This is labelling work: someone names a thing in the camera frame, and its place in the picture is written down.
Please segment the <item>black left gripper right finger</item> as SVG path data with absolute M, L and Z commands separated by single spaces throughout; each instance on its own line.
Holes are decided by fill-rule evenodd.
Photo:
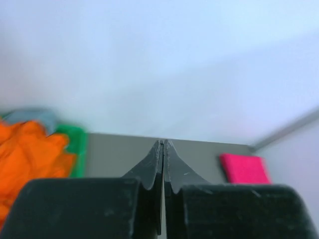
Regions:
M 285 185 L 211 184 L 164 142 L 169 239 L 316 239 L 304 201 Z

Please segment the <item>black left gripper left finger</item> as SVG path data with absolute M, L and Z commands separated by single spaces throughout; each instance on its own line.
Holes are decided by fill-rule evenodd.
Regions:
M 3 239 L 155 239 L 161 234 L 163 142 L 117 178 L 29 181 Z

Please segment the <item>orange t shirt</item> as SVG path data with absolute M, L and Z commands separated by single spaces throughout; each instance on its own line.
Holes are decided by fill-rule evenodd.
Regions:
M 0 222 L 3 224 L 21 188 L 37 178 L 71 174 L 76 154 L 66 150 L 65 134 L 47 135 L 36 121 L 0 123 Z

